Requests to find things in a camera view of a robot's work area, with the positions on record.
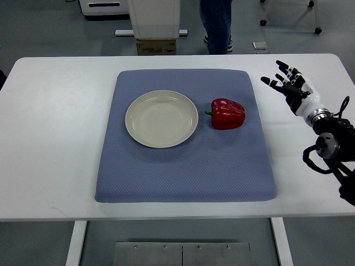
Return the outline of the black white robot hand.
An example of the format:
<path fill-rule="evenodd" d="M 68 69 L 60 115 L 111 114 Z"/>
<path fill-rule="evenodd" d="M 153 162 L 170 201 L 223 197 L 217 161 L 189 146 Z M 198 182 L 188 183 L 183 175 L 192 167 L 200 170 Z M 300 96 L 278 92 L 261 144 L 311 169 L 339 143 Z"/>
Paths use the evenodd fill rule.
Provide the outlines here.
<path fill-rule="evenodd" d="M 263 76 L 261 81 L 285 96 L 293 114 L 302 117 L 310 127 L 331 115 L 321 103 L 320 94 L 308 77 L 282 61 L 278 60 L 276 64 L 283 75 L 275 74 L 274 79 Z"/>

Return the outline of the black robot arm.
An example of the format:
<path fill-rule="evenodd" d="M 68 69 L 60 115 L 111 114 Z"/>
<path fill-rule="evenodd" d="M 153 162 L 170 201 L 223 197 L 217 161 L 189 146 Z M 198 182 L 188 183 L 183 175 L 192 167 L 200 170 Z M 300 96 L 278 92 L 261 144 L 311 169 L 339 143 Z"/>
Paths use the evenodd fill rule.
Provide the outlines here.
<path fill-rule="evenodd" d="M 340 183 L 340 198 L 354 205 L 354 170 L 345 165 L 354 161 L 354 126 L 342 117 L 348 103 L 349 96 L 346 96 L 339 112 L 333 114 L 327 109 L 317 109 L 308 115 L 306 123 L 313 128 L 318 138 L 314 145 L 303 151 L 302 159 L 318 173 L 333 174 Z M 327 169 L 318 167 L 310 159 L 312 151 L 323 159 Z"/>

